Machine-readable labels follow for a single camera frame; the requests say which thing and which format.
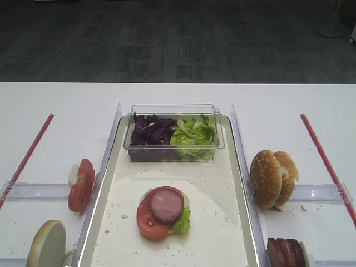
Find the purple cabbage shreds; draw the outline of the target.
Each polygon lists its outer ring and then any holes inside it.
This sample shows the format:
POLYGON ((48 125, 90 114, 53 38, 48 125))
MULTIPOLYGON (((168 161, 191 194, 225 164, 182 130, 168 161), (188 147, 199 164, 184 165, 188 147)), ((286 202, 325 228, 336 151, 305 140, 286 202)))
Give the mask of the purple cabbage shreds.
POLYGON ((145 117, 133 113, 135 128, 130 145, 170 145, 170 140, 177 126, 177 120, 160 118, 153 114, 145 117))

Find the green lettuce in container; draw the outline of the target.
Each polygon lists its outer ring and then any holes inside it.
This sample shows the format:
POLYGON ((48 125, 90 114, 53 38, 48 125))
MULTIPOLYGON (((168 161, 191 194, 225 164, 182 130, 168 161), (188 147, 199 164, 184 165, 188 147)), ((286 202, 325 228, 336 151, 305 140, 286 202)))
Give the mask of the green lettuce in container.
POLYGON ((185 160, 212 160, 214 149, 202 149, 202 146, 211 146, 215 141, 215 126, 210 118, 201 115, 202 121, 197 122, 195 118, 190 120, 177 120, 177 126, 170 140, 174 146, 182 146, 177 152, 185 160))

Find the lettuce leaf on burger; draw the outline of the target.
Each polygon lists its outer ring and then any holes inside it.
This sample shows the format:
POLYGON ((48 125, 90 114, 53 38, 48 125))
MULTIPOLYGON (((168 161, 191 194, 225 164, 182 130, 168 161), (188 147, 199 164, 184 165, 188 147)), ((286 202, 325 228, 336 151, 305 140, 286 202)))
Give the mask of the lettuce leaf on burger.
POLYGON ((191 211, 188 207, 183 208, 180 217, 170 226, 170 230, 178 233, 186 233, 190 228, 191 211))

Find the white pusher block tomato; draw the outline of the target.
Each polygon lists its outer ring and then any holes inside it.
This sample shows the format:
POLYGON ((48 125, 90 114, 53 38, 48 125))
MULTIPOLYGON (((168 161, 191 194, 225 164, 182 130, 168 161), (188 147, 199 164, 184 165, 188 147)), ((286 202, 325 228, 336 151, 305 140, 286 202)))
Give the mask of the white pusher block tomato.
POLYGON ((72 187, 76 183, 78 170, 79 170, 79 165, 78 164, 73 164, 72 167, 71 167, 71 170, 70 170, 70 172, 68 174, 68 185, 69 185, 69 187, 72 187))

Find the upright tomato slices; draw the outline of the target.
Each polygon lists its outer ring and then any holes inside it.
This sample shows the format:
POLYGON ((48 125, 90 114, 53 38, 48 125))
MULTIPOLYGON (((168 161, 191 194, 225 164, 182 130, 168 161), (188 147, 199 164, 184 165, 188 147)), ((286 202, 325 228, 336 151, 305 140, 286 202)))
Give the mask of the upright tomato slices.
POLYGON ((68 195, 68 208, 73 212, 86 211, 91 198, 96 174, 91 162, 83 159, 78 169, 77 180, 68 195))

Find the clear plastic salad container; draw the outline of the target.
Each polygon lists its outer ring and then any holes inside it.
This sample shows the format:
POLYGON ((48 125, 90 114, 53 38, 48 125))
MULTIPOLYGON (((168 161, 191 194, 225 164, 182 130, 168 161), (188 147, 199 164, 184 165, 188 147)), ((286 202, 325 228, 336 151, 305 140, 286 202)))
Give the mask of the clear plastic salad container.
POLYGON ((225 147, 212 104, 134 105, 123 146, 132 162, 208 162, 225 147))

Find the round sausage slice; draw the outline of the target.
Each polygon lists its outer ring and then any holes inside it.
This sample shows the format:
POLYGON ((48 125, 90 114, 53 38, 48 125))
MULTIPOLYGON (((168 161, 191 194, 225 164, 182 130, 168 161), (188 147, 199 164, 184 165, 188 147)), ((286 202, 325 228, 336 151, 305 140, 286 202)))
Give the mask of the round sausage slice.
POLYGON ((175 222, 180 217, 183 207, 184 198, 182 194, 173 189, 159 189, 152 195, 152 214, 163 224, 175 222))

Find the white metal tray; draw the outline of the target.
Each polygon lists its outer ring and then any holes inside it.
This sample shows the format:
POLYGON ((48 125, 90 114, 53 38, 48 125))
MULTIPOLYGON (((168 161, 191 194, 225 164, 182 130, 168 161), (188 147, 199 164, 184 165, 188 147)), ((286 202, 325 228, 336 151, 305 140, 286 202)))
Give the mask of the white metal tray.
POLYGON ((120 118, 81 266, 256 266, 231 120, 221 115, 225 147, 203 162, 131 162, 120 118), (160 241, 136 224, 142 196, 159 186, 185 193, 190 229, 160 241))

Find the right upper clear pusher track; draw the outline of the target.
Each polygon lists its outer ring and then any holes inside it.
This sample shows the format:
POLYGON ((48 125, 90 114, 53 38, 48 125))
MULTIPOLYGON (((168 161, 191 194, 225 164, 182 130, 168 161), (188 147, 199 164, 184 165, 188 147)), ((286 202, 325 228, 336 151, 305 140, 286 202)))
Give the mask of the right upper clear pusher track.
POLYGON ((345 184, 297 185, 289 201, 348 204, 353 198, 345 184))

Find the clear pusher track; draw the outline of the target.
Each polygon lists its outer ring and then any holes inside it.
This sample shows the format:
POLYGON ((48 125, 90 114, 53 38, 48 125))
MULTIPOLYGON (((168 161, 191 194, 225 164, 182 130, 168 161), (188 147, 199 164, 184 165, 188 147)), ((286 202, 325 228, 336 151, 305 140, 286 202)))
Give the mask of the clear pusher track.
POLYGON ((316 260, 315 266, 318 266, 318 267, 356 267, 356 261, 316 260))
POLYGON ((353 198, 345 184, 297 185, 289 201, 348 204, 353 198))
POLYGON ((26 267, 26 259, 0 258, 0 267, 26 267))
POLYGON ((6 182, 1 190, 1 201, 55 201, 67 200, 67 184, 31 184, 6 182))

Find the bun half left rack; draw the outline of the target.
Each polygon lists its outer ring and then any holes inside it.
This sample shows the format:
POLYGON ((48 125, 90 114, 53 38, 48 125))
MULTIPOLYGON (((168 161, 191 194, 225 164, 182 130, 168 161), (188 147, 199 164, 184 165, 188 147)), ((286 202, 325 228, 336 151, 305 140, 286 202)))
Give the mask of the bun half left rack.
POLYGON ((26 266, 61 266, 65 247, 64 225, 59 220, 48 220, 39 228, 32 241, 26 266))

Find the white pusher block patty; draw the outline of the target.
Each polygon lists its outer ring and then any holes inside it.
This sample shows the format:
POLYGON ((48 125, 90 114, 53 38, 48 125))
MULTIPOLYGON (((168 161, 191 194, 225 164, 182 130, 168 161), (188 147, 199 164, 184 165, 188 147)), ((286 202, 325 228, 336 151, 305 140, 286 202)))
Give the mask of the white pusher block patty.
POLYGON ((301 248, 303 250, 305 266, 306 267, 316 267, 316 263, 315 263, 314 257, 313 257, 312 254, 308 254, 307 253, 305 244, 302 241, 300 241, 299 244, 300 244, 300 246, 301 246, 301 248))

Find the left red rail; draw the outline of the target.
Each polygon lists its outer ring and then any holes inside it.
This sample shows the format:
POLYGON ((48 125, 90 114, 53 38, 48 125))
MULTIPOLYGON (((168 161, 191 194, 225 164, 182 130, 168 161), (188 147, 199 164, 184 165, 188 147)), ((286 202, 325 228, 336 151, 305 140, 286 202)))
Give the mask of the left red rail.
POLYGON ((34 139, 34 141, 32 142, 30 148, 28 149, 28 151, 26 152, 25 156, 23 157, 21 163, 19 164, 19 166, 17 167, 14 175, 12 176, 12 178, 10 179, 10 181, 4 186, 4 190, 1 193, 1 204, 0 204, 0 208, 2 208, 3 204, 5 203, 6 197, 7 195, 10 193, 10 191, 12 190, 13 186, 15 185, 15 183, 17 182, 20 174, 22 173, 25 165, 27 164, 29 158, 32 156, 35 148, 37 147, 38 143, 40 142, 42 136, 45 134, 46 130, 48 129, 51 121, 54 118, 54 114, 49 114, 45 123, 43 124, 43 126, 41 127, 39 133, 37 134, 36 138, 34 139))

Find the red rail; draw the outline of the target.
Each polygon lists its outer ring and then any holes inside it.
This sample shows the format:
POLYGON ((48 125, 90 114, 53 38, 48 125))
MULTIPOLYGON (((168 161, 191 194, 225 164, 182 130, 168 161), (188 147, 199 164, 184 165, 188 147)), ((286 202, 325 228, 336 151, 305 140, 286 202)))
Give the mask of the red rail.
POLYGON ((14 175, 12 176, 12 178, 10 179, 10 181, 4 186, 4 190, 1 193, 1 204, 0 204, 0 208, 2 208, 3 204, 5 203, 6 197, 7 195, 10 193, 10 191, 12 190, 13 186, 15 185, 15 183, 17 182, 20 174, 22 173, 25 165, 27 164, 29 158, 32 156, 35 148, 37 147, 38 143, 40 142, 42 136, 45 134, 46 130, 48 129, 51 121, 54 118, 54 114, 49 114, 45 123, 43 124, 43 126, 41 127, 39 133, 37 134, 36 138, 34 139, 34 141, 32 142, 30 148, 28 149, 28 151, 26 152, 25 156, 23 157, 21 163, 19 164, 19 166, 17 167, 14 175))
POLYGON ((321 143, 319 142, 309 120, 307 119, 306 115, 304 113, 300 114, 300 117, 311 137, 311 139, 313 140, 314 142, 314 145, 315 147, 317 148, 318 152, 319 152, 319 155, 325 165, 325 167, 327 168, 328 172, 329 172, 329 175, 330 177, 332 178, 333 180, 333 183, 336 185, 342 199, 343 199, 343 202, 344 202, 344 205, 353 221, 353 223, 355 224, 355 210, 354 210, 354 207, 352 205, 352 201, 351 201, 351 197, 348 196, 348 193, 346 191, 346 187, 343 186, 343 184, 340 182, 340 180, 338 179, 337 177, 337 174, 335 173, 321 143))

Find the right clear divider wall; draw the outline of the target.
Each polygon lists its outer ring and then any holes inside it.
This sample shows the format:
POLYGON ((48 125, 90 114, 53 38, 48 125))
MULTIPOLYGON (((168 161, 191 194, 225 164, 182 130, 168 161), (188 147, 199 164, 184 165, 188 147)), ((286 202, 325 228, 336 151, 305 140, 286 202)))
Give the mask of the right clear divider wall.
POLYGON ((249 225, 248 228, 253 246, 254 256, 252 257, 252 259, 256 266, 270 266, 268 253, 265 248, 263 231, 261 229, 259 220, 259 208, 253 199, 253 185, 250 181, 249 166, 246 160, 246 153, 243 144, 243 136, 240 129, 239 118, 235 111, 234 105, 232 105, 230 117, 231 125, 233 128, 236 154, 240 167, 241 183, 244 191, 244 202, 246 206, 247 220, 249 225))

